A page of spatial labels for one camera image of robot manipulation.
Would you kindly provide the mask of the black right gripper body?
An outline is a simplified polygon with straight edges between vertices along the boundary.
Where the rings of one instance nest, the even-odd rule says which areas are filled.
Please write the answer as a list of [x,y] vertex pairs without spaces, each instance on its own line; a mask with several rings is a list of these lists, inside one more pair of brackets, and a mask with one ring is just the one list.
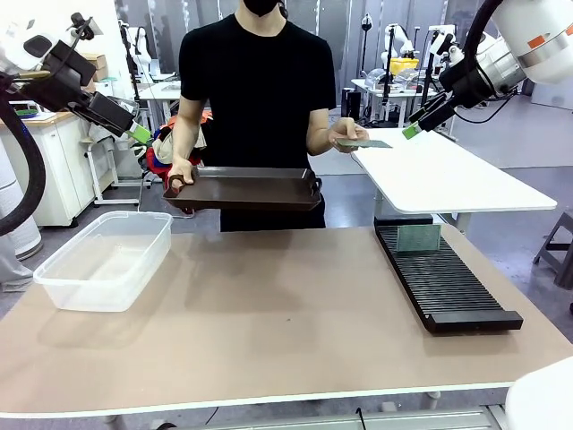
[[453,92],[441,91],[409,117],[410,124],[417,122],[422,131],[430,132],[454,116],[457,102],[458,97]]

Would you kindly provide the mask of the person's left hand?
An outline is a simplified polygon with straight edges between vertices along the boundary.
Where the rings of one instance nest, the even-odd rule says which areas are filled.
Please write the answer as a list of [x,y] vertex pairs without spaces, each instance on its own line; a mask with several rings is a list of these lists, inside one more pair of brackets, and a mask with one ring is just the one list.
[[350,117],[342,117],[328,130],[328,142],[339,152],[356,151],[362,142],[368,141],[368,131],[357,125]]

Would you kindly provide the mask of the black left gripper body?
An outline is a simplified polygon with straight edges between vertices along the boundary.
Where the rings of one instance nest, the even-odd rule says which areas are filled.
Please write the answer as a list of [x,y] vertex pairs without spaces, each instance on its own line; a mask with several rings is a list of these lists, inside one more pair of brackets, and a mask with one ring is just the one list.
[[134,115],[98,92],[83,92],[66,104],[67,110],[120,137],[133,125]]

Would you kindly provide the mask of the person's right hand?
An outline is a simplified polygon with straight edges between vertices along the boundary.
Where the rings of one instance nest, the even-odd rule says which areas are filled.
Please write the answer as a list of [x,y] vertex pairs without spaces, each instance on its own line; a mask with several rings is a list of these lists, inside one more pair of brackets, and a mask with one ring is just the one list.
[[174,158],[168,173],[167,189],[178,194],[185,186],[193,185],[192,168],[188,159]]

